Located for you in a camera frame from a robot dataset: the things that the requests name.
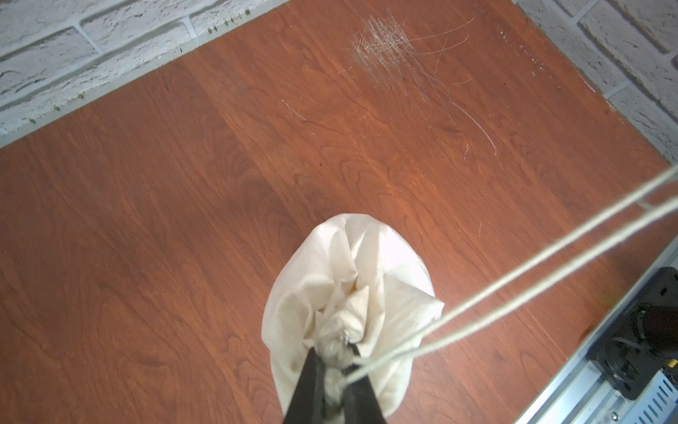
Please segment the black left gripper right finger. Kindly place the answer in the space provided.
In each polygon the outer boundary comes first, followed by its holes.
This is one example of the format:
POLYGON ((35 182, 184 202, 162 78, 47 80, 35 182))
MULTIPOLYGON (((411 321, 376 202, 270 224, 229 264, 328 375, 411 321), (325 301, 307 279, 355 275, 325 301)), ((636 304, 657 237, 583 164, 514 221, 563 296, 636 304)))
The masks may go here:
POLYGON ((386 424, 372 383, 363 376, 344 390, 342 407, 346 424, 386 424))

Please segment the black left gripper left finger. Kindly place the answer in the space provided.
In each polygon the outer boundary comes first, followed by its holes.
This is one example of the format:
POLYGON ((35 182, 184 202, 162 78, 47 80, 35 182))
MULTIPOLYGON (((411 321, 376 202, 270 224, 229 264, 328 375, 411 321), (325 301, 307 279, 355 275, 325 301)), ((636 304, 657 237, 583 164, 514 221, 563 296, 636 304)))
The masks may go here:
POLYGON ((323 424, 326 366, 311 348, 284 416, 283 424, 323 424))

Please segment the cream cloth soil bag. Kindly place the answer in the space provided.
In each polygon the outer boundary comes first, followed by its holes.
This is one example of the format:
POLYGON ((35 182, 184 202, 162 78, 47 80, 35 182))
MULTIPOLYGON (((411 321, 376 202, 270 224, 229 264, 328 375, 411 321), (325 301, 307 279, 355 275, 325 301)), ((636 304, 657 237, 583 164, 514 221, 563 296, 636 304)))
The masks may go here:
POLYGON ((262 318, 282 410, 315 345, 345 341, 363 358, 378 356, 443 308, 425 263, 390 226, 363 214, 319 224, 278 275, 262 318))

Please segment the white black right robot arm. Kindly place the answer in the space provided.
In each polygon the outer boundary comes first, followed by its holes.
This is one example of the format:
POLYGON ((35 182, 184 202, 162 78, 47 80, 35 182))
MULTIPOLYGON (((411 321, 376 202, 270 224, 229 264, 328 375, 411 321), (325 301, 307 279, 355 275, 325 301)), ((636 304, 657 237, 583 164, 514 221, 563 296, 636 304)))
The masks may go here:
POLYGON ((653 356, 677 359, 677 307, 641 304, 635 332, 653 356))

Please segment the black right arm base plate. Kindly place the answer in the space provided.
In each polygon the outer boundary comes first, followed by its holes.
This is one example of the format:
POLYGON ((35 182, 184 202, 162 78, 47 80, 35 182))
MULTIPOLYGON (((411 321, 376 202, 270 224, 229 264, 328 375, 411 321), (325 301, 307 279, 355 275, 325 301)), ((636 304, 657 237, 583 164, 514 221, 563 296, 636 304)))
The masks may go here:
POLYGON ((636 400, 669 361, 653 356, 641 345, 635 332, 641 304, 677 307, 677 269, 657 270, 586 355, 604 379, 628 400, 636 400))

